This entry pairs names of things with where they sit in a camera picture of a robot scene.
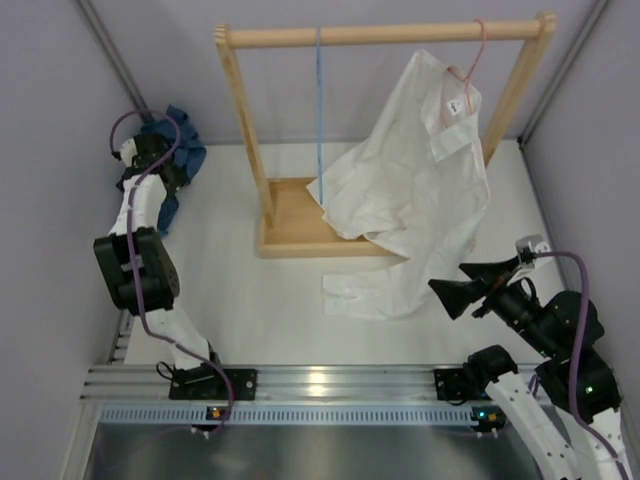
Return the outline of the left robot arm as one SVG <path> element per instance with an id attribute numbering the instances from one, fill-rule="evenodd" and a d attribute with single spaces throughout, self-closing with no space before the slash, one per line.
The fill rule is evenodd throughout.
<path id="1" fill-rule="evenodd" d="M 115 306 L 141 321 L 145 333 L 170 347 L 173 364 L 158 372 L 176 388 L 192 386 L 203 398 L 223 393 L 225 373 L 217 354 L 178 303 L 179 275 L 158 230 L 162 206 L 187 177 L 169 152 L 169 140 L 143 133 L 126 140 L 115 156 L 125 171 L 117 185 L 123 202 L 109 233 L 93 243 Z"/>

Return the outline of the blue wire hanger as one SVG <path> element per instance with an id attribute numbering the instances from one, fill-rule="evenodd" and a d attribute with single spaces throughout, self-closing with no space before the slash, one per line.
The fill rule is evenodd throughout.
<path id="1" fill-rule="evenodd" d="M 322 39 L 321 28 L 316 28 L 316 166 L 317 166 L 317 192 L 318 202 L 324 205 L 324 183 L 323 183 L 323 56 L 322 56 Z"/>

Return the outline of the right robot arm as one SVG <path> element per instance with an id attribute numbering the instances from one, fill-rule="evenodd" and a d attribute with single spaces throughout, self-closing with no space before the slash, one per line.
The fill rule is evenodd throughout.
<path id="1" fill-rule="evenodd" d="M 451 318 L 478 303 L 473 317 L 497 315 L 542 356 L 533 386 L 500 345 L 471 354 L 462 370 L 466 391 L 498 405 L 543 478 L 629 479 L 621 395 L 613 370 L 593 347 L 604 328 L 590 299 L 584 261 L 569 256 L 579 269 L 580 291 L 563 290 L 547 304 L 528 276 L 555 255 L 525 249 L 503 262 L 463 263 L 467 281 L 432 279 L 429 285 Z M 547 395 L 562 430 L 538 403 L 534 386 Z"/>

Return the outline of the blue checked shirt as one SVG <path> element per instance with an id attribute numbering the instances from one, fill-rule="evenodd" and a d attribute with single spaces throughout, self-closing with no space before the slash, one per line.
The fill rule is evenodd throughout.
<path id="1" fill-rule="evenodd" d="M 111 152 L 118 150 L 120 147 L 115 145 L 114 137 L 118 126 L 122 122 L 122 119 L 118 119 L 111 128 L 109 137 Z M 175 163 L 184 171 L 184 186 L 182 188 L 166 189 L 163 184 L 165 194 L 156 217 L 156 228 L 160 235 L 165 237 L 169 233 L 171 223 L 180 206 L 178 192 L 192 183 L 205 161 L 207 150 L 186 111 L 172 104 L 168 105 L 165 112 L 159 115 L 157 119 L 143 124 L 136 135 L 139 134 L 161 134 L 164 136 L 170 144 L 170 149 L 167 152 L 174 154 Z M 117 188 L 123 190 L 124 182 L 136 175 L 138 174 L 133 172 L 132 165 L 125 165 L 125 170 L 117 183 Z"/>

